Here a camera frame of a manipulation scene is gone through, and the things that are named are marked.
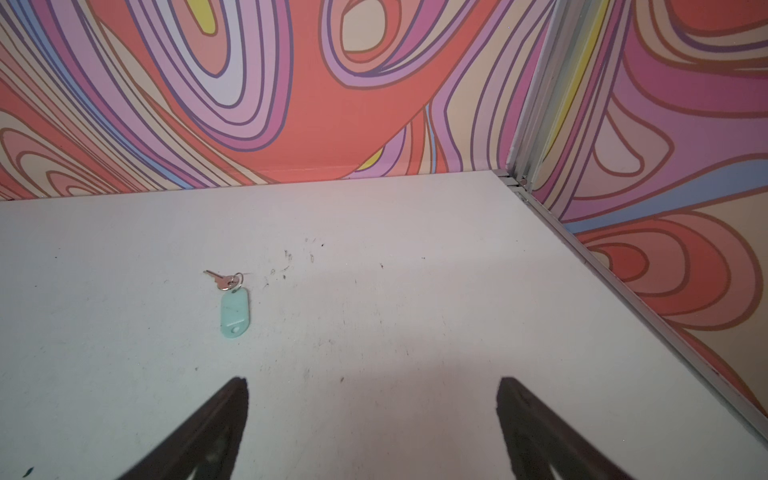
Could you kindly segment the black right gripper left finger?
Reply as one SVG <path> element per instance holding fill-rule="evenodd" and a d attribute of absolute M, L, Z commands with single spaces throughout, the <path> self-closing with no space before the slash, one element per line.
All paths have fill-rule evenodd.
<path fill-rule="evenodd" d="M 234 377 L 123 479 L 211 479 L 232 477 L 247 422 L 248 384 Z"/>

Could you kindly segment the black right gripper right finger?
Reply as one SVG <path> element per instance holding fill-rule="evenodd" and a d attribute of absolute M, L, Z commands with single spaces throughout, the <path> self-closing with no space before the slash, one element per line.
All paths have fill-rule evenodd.
<path fill-rule="evenodd" d="M 628 479 L 514 377 L 500 380 L 496 413 L 517 479 Z"/>

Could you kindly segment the mint green key tag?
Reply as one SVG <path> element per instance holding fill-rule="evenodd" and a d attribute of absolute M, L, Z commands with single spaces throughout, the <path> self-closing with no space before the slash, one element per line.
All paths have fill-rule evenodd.
<path fill-rule="evenodd" d="M 245 288 L 227 291 L 220 304 L 220 331 L 228 339 L 243 335 L 250 326 L 249 293 Z"/>

